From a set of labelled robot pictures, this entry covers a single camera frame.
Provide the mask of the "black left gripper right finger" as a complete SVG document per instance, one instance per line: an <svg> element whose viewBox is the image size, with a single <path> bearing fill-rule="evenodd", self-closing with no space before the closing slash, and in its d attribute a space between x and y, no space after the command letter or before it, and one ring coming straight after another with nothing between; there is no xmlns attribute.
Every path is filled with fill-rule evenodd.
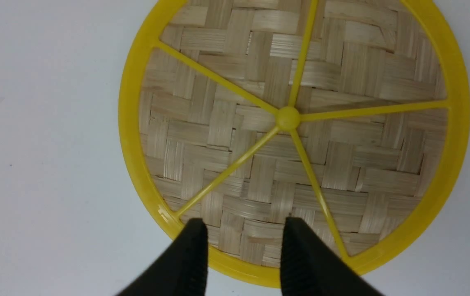
<svg viewBox="0 0 470 296"><path fill-rule="evenodd" d="M286 218L280 260L283 296L381 296L299 217Z"/></svg>

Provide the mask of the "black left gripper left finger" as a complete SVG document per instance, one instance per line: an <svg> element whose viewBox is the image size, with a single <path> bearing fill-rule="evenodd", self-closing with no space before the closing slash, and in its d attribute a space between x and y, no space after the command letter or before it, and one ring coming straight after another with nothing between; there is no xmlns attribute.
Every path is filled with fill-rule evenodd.
<svg viewBox="0 0 470 296"><path fill-rule="evenodd" d="M207 227L192 218L169 247L119 296L203 296L207 286Z"/></svg>

